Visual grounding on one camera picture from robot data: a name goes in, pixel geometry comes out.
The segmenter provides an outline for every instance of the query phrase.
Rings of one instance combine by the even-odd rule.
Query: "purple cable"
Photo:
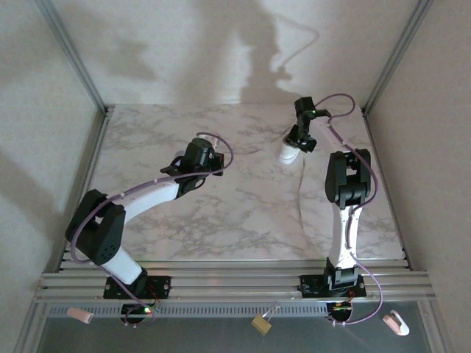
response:
[[[362,265],[360,263],[360,261],[358,261],[358,259],[355,257],[355,255],[353,254],[353,252],[351,251],[351,246],[350,246],[350,227],[352,226],[352,215],[355,214],[355,211],[358,210],[359,208],[363,207],[363,206],[366,206],[367,204],[369,204],[370,202],[373,201],[373,199],[375,199],[376,197],[376,194],[378,193],[378,186],[379,186],[379,182],[378,182],[378,178],[376,177],[376,173],[375,171],[373,171],[373,169],[371,168],[371,166],[366,162],[366,160],[352,147],[350,147],[349,145],[347,145],[346,143],[344,143],[344,139],[342,138],[342,136],[340,136],[340,134],[334,129],[334,127],[331,125],[331,122],[334,118],[340,118],[342,116],[347,116],[347,115],[350,115],[351,113],[353,113],[353,110],[355,110],[355,107],[356,107],[356,103],[355,103],[355,99],[353,99],[353,97],[350,95],[350,94],[346,94],[346,93],[335,93],[335,94],[331,94],[323,99],[321,99],[319,102],[317,102],[316,106],[323,103],[324,101],[327,101],[328,99],[331,99],[331,98],[334,98],[334,97],[347,97],[350,101],[352,101],[352,109],[348,112],[348,113],[343,113],[343,114],[337,114],[337,115],[332,115],[328,120],[327,120],[327,123],[328,123],[328,129],[330,130],[330,132],[332,132],[332,135],[335,136],[335,138],[346,148],[348,149],[350,152],[352,152],[355,157],[358,158],[358,160],[361,162],[361,164],[363,164],[366,169],[368,169],[368,172],[371,174],[372,178],[373,178],[373,181],[375,183],[375,191],[373,191],[373,194],[371,195],[371,197],[366,200],[363,204],[360,204],[358,205],[357,207],[354,207],[350,214],[349,214],[349,217],[348,217],[348,222],[347,222],[347,236],[346,236],[346,243],[347,243],[347,249],[350,250],[350,256],[353,258],[353,260],[356,262],[356,264],[358,265],[358,267],[360,267],[361,269],[363,269],[372,279],[373,281],[375,281],[376,285],[378,286],[378,290],[380,291],[380,302],[378,303],[378,306],[376,307],[376,309],[369,315],[363,317],[363,318],[360,318],[358,320],[355,320],[355,321],[347,321],[347,322],[344,322],[343,324],[344,325],[353,325],[353,324],[359,324],[365,320],[368,320],[369,318],[373,317],[374,315],[376,315],[376,313],[380,310],[380,308],[382,307],[383,305],[383,289],[381,287],[381,284],[379,283],[379,281],[376,279],[376,277],[371,273],[370,270],[368,270],[368,268],[366,268],[364,265]]]
[[[217,138],[218,140],[220,140],[226,147],[227,149],[229,150],[229,153],[230,153],[230,161],[228,164],[226,164],[224,167],[218,169],[217,171],[210,171],[210,172],[204,172],[204,171],[200,171],[200,172],[195,172],[195,173],[187,173],[187,174],[182,174],[182,175],[176,175],[176,176],[163,176],[159,179],[153,179],[153,180],[149,180],[148,182],[143,182],[142,184],[139,184],[139,185],[136,185],[126,191],[123,191],[122,193],[119,193],[119,194],[116,194],[114,196],[111,196],[109,197],[108,199],[106,199],[105,201],[103,201],[101,204],[99,204],[97,207],[95,207],[95,209],[93,211],[91,211],[91,213],[85,217],[85,219],[83,220],[83,222],[77,227],[77,230],[75,231],[74,233],[74,236],[72,237],[72,240],[71,240],[71,256],[72,256],[72,259],[76,262],[76,263],[89,263],[90,260],[81,260],[77,257],[77,240],[79,239],[79,236],[80,234],[82,233],[83,229],[85,228],[85,226],[87,225],[87,223],[89,221],[91,221],[91,219],[106,205],[106,204],[109,204],[110,202],[113,202],[117,199],[120,199],[120,198],[124,198],[125,196],[129,196],[129,195],[132,195],[134,193],[137,193],[138,191],[141,191],[143,189],[146,189],[150,186],[153,186],[153,185],[156,185],[160,182],[170,182],[170,181],[173,181],[173,180],[176,180],[176,179],[180,179],[180,178],[186,178],[186,177],[195,177],[195,176],[198,176],[198,175],[211,175],[211,174],[217,174],[217,173],[220,173],[226,169],[229,168],[229,166],[233,163],[234,161],[234,151],[233,151],[233,148],[230,146],[230,144],[224,139],[224,138],[221,138],[219,137],[218,135],[215,135],[215,134],[212,134],[210,132],[198,132],[196,134],[196,136],[200,136],[200,135],[207,135],[207,136],[211,136],[212,138]],[[121,282],[118,278],[116,278],[116,276],[114,276],[113,274],[111,274],[109,271],[107,271],[105,268],[101,267],[100,268],[106,273],[108,274],[116,283],[118,283],[118,285],[121,287],[121,289],[130,297],[132,298],[133,300],[135,300],[139,305],[143,306],[143,307],[148,307],[149,308],[149,305],[147,305],[146,303],[142,302],[137,296],[135,296],[134,294],[132,294],[130,292],[129,289],[126,288],[126,285]],[[131,308],[130,311],[128,311],[128,313],[126,314],[126,317],[125,317],[125,323],[127,323],[127,316],[130,314],[130,312],[132,312],[134,310],[134,308]],[[147,323],[147,324],[151,324],[153,321],[155,321],[156,319],[156,316],[154,315],[154,310],[151,310],[151,314],[152,314],[152,320]]]

